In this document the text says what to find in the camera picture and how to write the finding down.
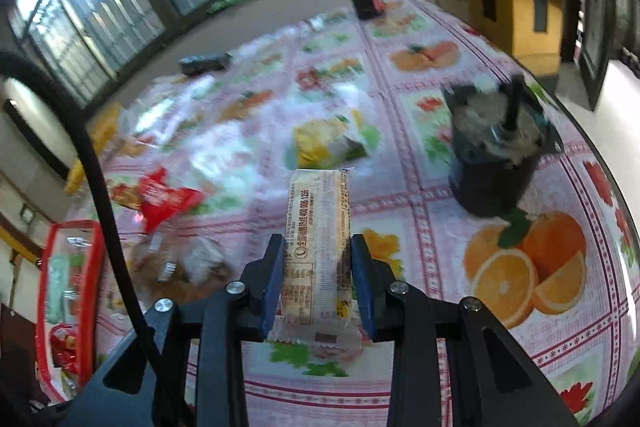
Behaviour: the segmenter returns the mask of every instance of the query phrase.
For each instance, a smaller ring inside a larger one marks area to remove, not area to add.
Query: table
[[[351,115],[367,149],[367,157],[346,165],[351,233],[363,233],[373,257],[433,298],[459,301],[486,292],[478,274],[491,273],[506,222],[473,217],[452,197],[442,87],[472,82],[495,89],[519,67],[434,5],[386,1],[386,20],[359,22],[351,9],[337,9],[232,51],[236,59],[224,74],[154,81],[138,108],[171,106],[161,119],[170,139],[136,157],[114,158],[105,167],[110,186],[133,186],[159,165],[174,184],[189,183],[188,158],[209,165],[213,188],[206,203],[182,219],[179,233],[212,237],[234,260],[237,275],[262,256],[271,233],[284,231],[296,163],[292,129],[326,114]],[[441,57],[439,67],[425,68],[422,50]],[[638,364],[637,242],[626,207],[583,135],[530,75],[527,82],[565,152],[542,160],[519,204],[532,225],[517,247],[545,285],[536,286],[537,297],[524,309],[503,310],[509,299],[494,305],[509,315],[511,333],[584,425],[616,399]],[[140,238],[140,216],[117,204],[114,210],[130,250]],[[87,216],[93,217],[88,203],[72,217]],[[548,256],[550,245],[555,257]],[[98,361],[130,327],[113,308],[109,271],[106,266],[100,290]],[[519,280],[504,277],[512,286]],[[509,284],[503,290],[508,293]],[[559,312],[554,296],[562,292],[571,295]],[[443,425],[451,425],[440,347]],[[391,345],[365,340],[353,353],[264,343],[243,351],[252,426],[385,424]],[[191,365],[189,399],[194,371]]]

